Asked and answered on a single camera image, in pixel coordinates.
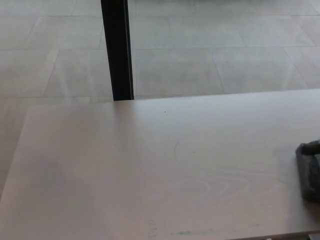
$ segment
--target scratch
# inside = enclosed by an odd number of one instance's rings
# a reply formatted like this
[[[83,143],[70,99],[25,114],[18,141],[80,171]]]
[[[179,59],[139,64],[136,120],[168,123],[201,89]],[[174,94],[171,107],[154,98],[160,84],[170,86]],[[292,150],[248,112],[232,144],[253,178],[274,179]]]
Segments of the scratch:
[[[193,134],[191,133],[191,134],[188,134],[187,136],[179,139],[178,141],[176,141],[176,143],[175,143],[175,145],[174,145],[174,147],[173,147],[174,159],[175,159],[176,163],[179,164],[179,165],[181,164],[181,162],[180,162],[180,161],[178,160],[178,158],[177,158],[177,147],[178,147],[178,145],[180,144],[180,141],[182,141],[182,140],[184,140],[184,139],[186,139],[186,138],[188,138],[188,137],[190,137],[190,136],[192,136],[192,135],[193,135]]]

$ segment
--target gray floor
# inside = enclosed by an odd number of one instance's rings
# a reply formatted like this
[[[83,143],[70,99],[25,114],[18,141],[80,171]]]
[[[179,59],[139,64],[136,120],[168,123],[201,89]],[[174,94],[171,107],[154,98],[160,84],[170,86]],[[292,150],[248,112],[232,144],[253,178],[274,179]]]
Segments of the gray floor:
[[[320,88],[320,0],[128,0],[136,99]],[[112,100],[100,0],[0,0],[0,195],[30,105]]]

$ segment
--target table top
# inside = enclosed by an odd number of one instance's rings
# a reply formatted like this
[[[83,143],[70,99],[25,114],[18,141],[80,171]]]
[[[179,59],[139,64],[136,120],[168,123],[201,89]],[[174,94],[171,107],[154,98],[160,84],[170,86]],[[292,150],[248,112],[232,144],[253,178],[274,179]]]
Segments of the table top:
[[[295,148],[320,90],[35,106],[0,202],[3,240],[231,240],[320,231]]]

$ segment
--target black pole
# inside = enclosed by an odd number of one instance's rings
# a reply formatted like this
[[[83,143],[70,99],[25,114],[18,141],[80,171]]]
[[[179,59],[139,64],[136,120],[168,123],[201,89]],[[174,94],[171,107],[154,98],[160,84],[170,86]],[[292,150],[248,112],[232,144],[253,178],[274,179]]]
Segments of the black pole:
[[[114,101],[133,100],[128,0],[101,0]]]

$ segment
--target black object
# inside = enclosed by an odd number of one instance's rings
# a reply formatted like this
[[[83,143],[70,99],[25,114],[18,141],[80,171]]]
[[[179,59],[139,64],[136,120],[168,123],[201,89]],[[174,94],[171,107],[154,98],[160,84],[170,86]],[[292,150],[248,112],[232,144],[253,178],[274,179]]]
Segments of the black object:
[[[101,0],[101,8],[113,100],[133,100],[128,0]]]
[[[300,144],[295,154],[303,199],[320,202],[320,140]]]

